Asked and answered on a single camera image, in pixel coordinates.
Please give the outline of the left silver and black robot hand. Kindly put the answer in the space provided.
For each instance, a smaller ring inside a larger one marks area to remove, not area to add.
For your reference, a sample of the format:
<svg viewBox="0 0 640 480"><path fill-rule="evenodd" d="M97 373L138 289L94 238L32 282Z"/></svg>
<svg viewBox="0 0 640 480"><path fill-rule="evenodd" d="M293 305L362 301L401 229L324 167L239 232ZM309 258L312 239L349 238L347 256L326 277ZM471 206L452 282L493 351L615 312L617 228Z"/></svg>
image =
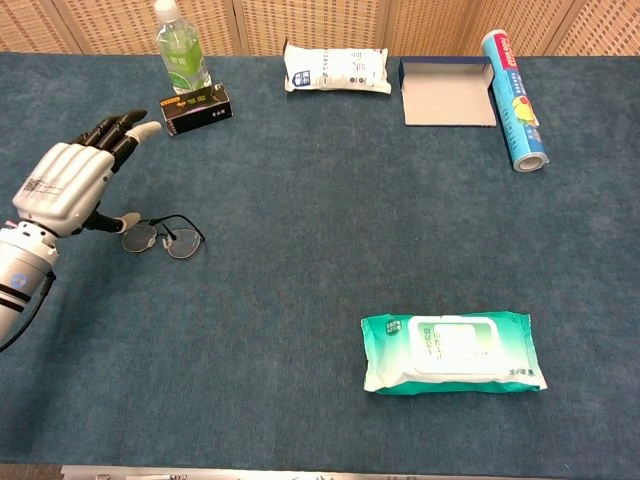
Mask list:
<svg viewBox="0 0 640 480"><path fill-rule="evenodd" d="M112 176L134 150L160 132L143 122L145 110L109 116L70 142L51 147L12 199L19 218L58 238L84 229L123 233L140 221L138 213L107 217L98 212Z"/></svg>

